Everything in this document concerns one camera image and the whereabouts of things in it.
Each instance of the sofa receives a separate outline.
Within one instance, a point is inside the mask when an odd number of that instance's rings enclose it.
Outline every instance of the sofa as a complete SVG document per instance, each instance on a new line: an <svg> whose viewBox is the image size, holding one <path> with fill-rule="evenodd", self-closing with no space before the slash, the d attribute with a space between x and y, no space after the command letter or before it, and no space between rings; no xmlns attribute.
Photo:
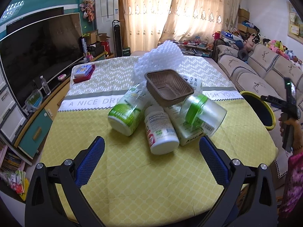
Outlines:
<svg viewBox="0 0 303 227"><path fill-rule="evenodd" d="M289 77L296 87L297 106L301 111L300 123L303 123L303 72L291 61L276 54L261 44L255 44L249 53L248 64L237 58L238 51L225 45L218 45L217 64L234 83L239 92L251 91L259 96L271 95L286 99L283 77ZM276 126L269 131L276 147L278 157L271 164L272 177L275 188L285 183L287 161L291 156L282 148L280 126L278 118L281 111L272 107L276 116Z"/></svg>

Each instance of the metal screw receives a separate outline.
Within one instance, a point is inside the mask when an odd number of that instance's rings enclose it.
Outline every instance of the metal screw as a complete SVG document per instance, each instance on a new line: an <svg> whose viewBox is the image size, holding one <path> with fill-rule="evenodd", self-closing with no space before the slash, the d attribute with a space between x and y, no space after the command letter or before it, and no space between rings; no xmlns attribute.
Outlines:
<svg viewBox="0 0 303 227"><path fill-rule="evenodd" d="M64 161L64 165L69 166L73 161L71 159L67 159Z"/></svg>
<svg viewBox="0 0 303 227"><path fill-rule="evenodd" d="M261 164L261 168L262 168L263 170L266 170L266 169L267 169L267 166L266 166L265 164Z"/></svg>
<svg viewBox="0 0 303 227"><path fill-rule="evenodd" d="M41 169L42 167L43 167L43 164L42 164L42 163L39 163L39 164L36 165L36 168L37 168L37 169Z"/></svg>
<svg viewBox="0 0 303 227"><path fill-rule="evenodd" d="M235 166L238 166L238 165L241 164L240 160L238 160L238 159L234 159L234 160L232 161L232 163L233 163Z"/></svg>

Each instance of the teal cabinet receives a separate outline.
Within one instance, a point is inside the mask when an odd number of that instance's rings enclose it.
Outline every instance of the teal cabinet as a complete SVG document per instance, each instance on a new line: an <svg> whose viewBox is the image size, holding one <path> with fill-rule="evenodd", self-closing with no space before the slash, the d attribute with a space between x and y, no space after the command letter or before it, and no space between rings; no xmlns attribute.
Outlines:
<svg viewBox="0 0 303 227"><path fill-rule="evenodd" d="M52 120L47 115L45 109L43 109L25 132L18 148L20 148L26 155L33 158L42 140L51 128L51 125Z"/></svg>

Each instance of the drawer handle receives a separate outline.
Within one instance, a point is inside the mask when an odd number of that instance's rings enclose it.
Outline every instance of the drawer handle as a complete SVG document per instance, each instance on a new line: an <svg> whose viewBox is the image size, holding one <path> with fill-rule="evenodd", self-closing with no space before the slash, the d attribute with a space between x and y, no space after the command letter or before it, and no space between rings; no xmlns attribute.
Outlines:
<svg viewBox="0 0 303 227"><path fill-rule="evenodd" d="M15 132L15 135L17 135L19 133L19 131L20 131L21 128L22 128L22 125L19 125L18 129Z"/></svg>
<svg viewBox="0 0 303 227"><path fill-rule="evenodd" d="M33 140L34 140L34 141L35 141L35 140L38 138L38 136L41 134L41 131L42 131L42 128L39 127L39 128L37 129L37 131L35 132L34 136L33 136Z"/></svg>
<svg viewBox="0 0 303 227"><path fill-rule="evenodd" d="M6 120L7 119L7 117L9 116L9 114L10 114L10 111L11 111L11 109L9 108L9 109L7 109L7 111L5 112L5 114L4 114L4 116L3 116L3 120Z"/></svg>

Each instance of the tv stand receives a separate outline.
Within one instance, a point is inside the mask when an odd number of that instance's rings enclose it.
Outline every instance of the tv stand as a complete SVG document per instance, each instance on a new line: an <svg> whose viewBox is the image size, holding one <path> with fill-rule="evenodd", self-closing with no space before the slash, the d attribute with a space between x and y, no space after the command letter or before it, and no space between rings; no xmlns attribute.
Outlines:
<svg viewBox="0 0 303 227"><path fill-rule="evenodd" d="M95 60L105 60L105 52L98 55L90 62ZM56 76L49 81L48 86L51 90L51 94L47 96L42 89L41 93L43 94L43 102L40 108L34 113L28 114L28 121L14 142L14 147L19 148L29 158L34 158L37 149L47 136L61 102L69 91L72 68L78 64L80 63L77 62L72 64L58 74L66 74L66 78L64 80L59 81Z"/></svg>

